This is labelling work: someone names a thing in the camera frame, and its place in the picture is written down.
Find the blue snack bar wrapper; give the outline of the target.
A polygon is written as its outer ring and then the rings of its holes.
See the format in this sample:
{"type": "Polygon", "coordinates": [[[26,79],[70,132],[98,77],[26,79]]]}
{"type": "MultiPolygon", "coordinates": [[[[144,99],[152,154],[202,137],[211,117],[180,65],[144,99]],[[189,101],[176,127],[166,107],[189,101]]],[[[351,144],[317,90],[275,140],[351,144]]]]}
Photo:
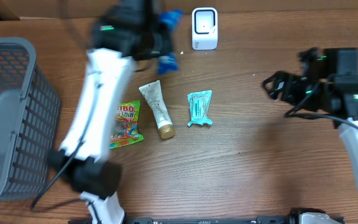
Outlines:
{"type": "Polygon", "coordinates": [[[158,74],[164,75],[168,72],[175,72],[179,69],[178,62],[173,51],[172,34],[178,27],[183,16],[179,9],[163,12],[159,17],[163,30],[163,53],[158,58],[158,74]]]}

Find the teal tissue packet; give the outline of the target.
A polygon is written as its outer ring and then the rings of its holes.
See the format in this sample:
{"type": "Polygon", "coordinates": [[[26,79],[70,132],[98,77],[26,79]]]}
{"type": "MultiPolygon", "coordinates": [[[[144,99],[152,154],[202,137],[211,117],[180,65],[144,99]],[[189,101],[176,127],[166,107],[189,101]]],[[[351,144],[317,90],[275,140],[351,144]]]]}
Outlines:
{"type": "Polygon", "coordinates": [[[211,90],[204,90],[189,93],[187,95],[190,108],[190,121],[188,127],[192,124],[203,126],[204,124],[212,125],[213,121],[208,118],[209,105],[212,98],[211,90]]]}

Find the green gummy candy bag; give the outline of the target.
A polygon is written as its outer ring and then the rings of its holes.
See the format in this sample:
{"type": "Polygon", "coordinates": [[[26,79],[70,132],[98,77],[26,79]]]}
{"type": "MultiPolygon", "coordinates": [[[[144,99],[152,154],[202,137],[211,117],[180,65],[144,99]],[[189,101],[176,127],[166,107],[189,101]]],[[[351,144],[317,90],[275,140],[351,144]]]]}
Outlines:
{"type": "Polygon", "coordinates": [[[134,144],[144,139],[143,135],[138,132],[139,113],[139,100],[121,103],[118,106],[110,149],[134,144]]]}

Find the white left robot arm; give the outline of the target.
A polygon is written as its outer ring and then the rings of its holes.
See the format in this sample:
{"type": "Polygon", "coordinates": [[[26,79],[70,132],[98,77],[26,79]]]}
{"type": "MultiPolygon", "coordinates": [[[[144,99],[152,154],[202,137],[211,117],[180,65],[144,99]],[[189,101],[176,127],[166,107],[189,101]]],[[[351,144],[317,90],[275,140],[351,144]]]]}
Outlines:
{"type": "Polygon", "coordinates": [[[117,109],[137,62],[157,58],[165,71],[173,70],[172,33],[181,17],[180,10],[162,11],[158,1],[121,1],[93,24],[74,120],[60,148],[48,157],[55,178],[86,202],[91,223],[125,219],[117,197],[122,167],[109,161],[117,109]]]}

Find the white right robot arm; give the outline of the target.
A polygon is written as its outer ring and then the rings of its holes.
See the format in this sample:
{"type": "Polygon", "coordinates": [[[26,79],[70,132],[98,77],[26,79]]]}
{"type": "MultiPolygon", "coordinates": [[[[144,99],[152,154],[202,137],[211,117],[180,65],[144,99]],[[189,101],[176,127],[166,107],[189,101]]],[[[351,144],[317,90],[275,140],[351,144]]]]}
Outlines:
{"type": "Polygon", "coordinates": [[[351,160],[358,192],[358,49],[300,52],[303,73],[277,71],[262,82],[273,100],[292,105],[285,118],[330,119],[351,160]]]}

